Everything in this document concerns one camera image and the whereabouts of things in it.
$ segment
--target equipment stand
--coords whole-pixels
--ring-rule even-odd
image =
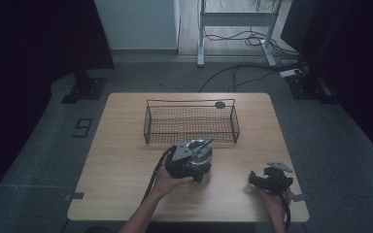
[[[62,104],[76,104],[78,100],[99,100],[107,79],[90,78],[86,70],[77,70],[74,72],[77,79],[75,86],[69,95],[65,95]]]
[[[201,0],[197,65],[199,67],[204,66],[204,30],[206,26],[268,26],[265,40],[261,41],[262,49],[269,65],[276,66],[277,63],[272,54],[270,42],[282,1],[283,0],[278,1],[277,6],[272,13],[206,13],[206,0]]]

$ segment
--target wooden table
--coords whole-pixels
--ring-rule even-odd
[[[266,162],[293,170],[270,97],[265,93],[114,93],[111,94],[68,211],[72,220],[128,220],[139,206],[153,168],[171,144],[145,143],[147,99],[233,98],[240,126],[237,144],[212,143],[213,166],[202,183],[176,187],[158,205],[153,221],[254,222],[268,217],[254,188],[251,170],[263,174]],[[300,194],[295,173],[291,190]],[[309,218],[305,202],[290,204],[291,220]]]

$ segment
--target black cable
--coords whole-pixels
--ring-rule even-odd
[[[68,225],[68,223],[69,223],[69,218],[66,217],[66,222],[65,222],[65,224],[63,224],[63,227],[62,227],[62,231],[61,231],[61,233],[65,232],[66,225]]]
[[[273,72],[270,72],[270,73],[268,73],[266,75],[261,76],[261,78],[259,78],[259,79],[253,79],[253,80],[249,80],[249,81],[246,81],[246,82],[243,82],[243,83],[238,83],[238,84],[235,84],[235,85],[238,86],[238,85],[243,85],[243,84],[247,84],[247,83],[252,83],[252,82],[255,82],[255,81],[261,81],[261,80],[265,79],[265,77],[270,76],[270,75],[272,75],[272,74],[274,74],[276,72],[277,71],[273,71]]]
[[[220,7],[223,9],[224,12],[226,12],[226,9],[223,7],[221,0],[220,0]]]
[[[288,232],[289,230],[289,225],[290,225],[290,210],[289,210],[289,205],[286,199],[284,199],[283,193],[278,189],[277,184],[275,183],[274,179],[271,179],[272,184],[275,186],[275,189],[278,192],[278,196],[281,199],[281,202],[283,203],[283,207],[286,211],[287,214],[287,221],[286,221],[286,231]]]
[[[224,69],[216,72],[216,74],[214,74],[206,82],[204,82],[202,84],[201,88],[199,88],[198,92],[201,92],[202,89],[204,89],[205,85],[207,85],[218,74],[220,74],[220,73],[222,73],[224,71],[227,71],[227,70],[235,69],[237,67],[255,67],[255,68],[261,68],[261,69],[270,70],[270,71],[274,71],[274,72],[280,72],[280,71],[286,71],[286,70],[291,70],[291,69],[299,68],[299,67],[302,67],[302,66],[305,66],[305,65],[306,65],[305,62],[298,61],[298,62],[292,63],[292,64],[290,64],[288,66],[270,67],[270,66],[267,66],[267,65],[260,65],[260,64],[248,62],[248,64],[241,64],[241,65],[235,65],[235,66],[227,67],[227,68],[224,68]]]
[[[271,12],[274,12],[275,0],[272,2],[272,9]]]
[[[234,69],[231,70],[231,77],[232,77],[232,85],[228,87],[228,92],[229,92],[229,89],[231,87],[233,87],[232,89],[232,92],[237,92],[237,77],[236,77],[236,73],[238,72],[238,69],[242,67],[242,65],[244,65],[245,63],[248,63],[248,62],[241,62],[237,65],[237,67],[235,67]]]
[[[201,0],[201,1],[205,1],[204,2],[204,11],[206,10],[206,5],[207,5],[207,2],[206,0]],[[259,10],[259,6],[260,6],[260,0],[255,0],[257,1],[257,9],[256,11],[258,12]],[[272,3],[272,11],[274,11],[274,6],[275,6],[275,1],[276,0],[273,0],[273,3]],[[197,1],[197,12],[198,12],[198,19],[197,19],[197,22],[198,22],[198,29],[200,29],[200,24],[199,24],[199,14],[200,14],[200,10],[199,10],[199,3],[200,1]],[[222,37],[222,36],[219,36],[219,35],[209,35],[207,34],[207,31],[206,31],[206,28],[203,27],[203,30],[204,30],[204,36],[206,38],[208,38],[208,40],[210,41],[223,41],[223,40],[230,40],[230,41],[245,41],[245,45],[247,46],[251,46],[251,47],[258,47],[258,46],[262,46],[262,43],[260,40],[263,40],[265,38],[265,35],[264,34],[261,34],[261,33],[258,33],[258,32],[254,32],[253,31],[253,28],[251,27],[251,30],[250,31],[243,31],[243,32],[240,32],[236,35],[233,35],[233,36],[230,36],[230,37]],[[250,36],[246,37],[246,38],[236,38],[244,33],[251,33]],[[252,40],[257,40],[258,43],[254,44],[252,42]],[[274,39],[270,39],[270,45],[273,49],[273,51],[279,55],[283,55],[283,56],[289,56],[291,58],[294,58],[294,59],[298,59],[299,58],[299,54],[298,52],[296,51],[293,51],[293,50],[285,50],[285,49],[282,49],[278,43],[274,40]]]
[[[142,198],[142,202],[144,202],[145,198],[147,198],[147,196],[150,194],[151,192],[151,189],[153,188],[153,183],[155,181],[155,178],[156,178],[156,174],[158,173],[158,170],[160,168],[160,166],[162,165],[162,162],[163,162],[163,159],[165,158],[166,154],[173,150],[174,147],[176,148],[177,146],[172,146],[171,148],[169,148],[168,150],[166,150],[162,155],[161,157],[159,158],[159,161],[158,163],[156,164],[155,166],[155,169],[153,169],[153,174],[151,175],[151,179],[150,179],[150,183],[148,184],[148,187],[147,187],[147,190],[145,191],[145,194],[144,194],[144,198]]]
[[[256,1],[259,1],[259,0],[254,0],[253,3],[251,4],[251,6],[248,8],[247,12],[250,11],[251,7],[255,4]]]
[[[256,6],[256,11],[258,12],[259,11],[259,7],[261,6],[261,0],[258,0],[257,2],[257,6]]]

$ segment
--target person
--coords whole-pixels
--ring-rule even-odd
[[[153,213],[163,197],[171,193],[172,190],[182,184],[193,183],[192,177],[174,179],[166,171],[164,166],[161,166],[151,189],[150,194],[141,203],[135,213],[122,227],[119,233],[144,233],[147,230],[148,225],[153,217]],[[284,223],[285,210],[283,204],[278,196],[272,196],[263,189],[255,188],[259,193],[261,199],[263,200],[265,209],[269,215],[270,222],[274,233],[285,233],[286,227]],[[288,203],[293,198],[293,193],[288,189],[283,193],[287,199]]]

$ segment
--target wire basket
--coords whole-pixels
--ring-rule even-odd
[[[147,100],[144,137],[147,144],[202,139],[237,143],[240,133],[235,99]]]

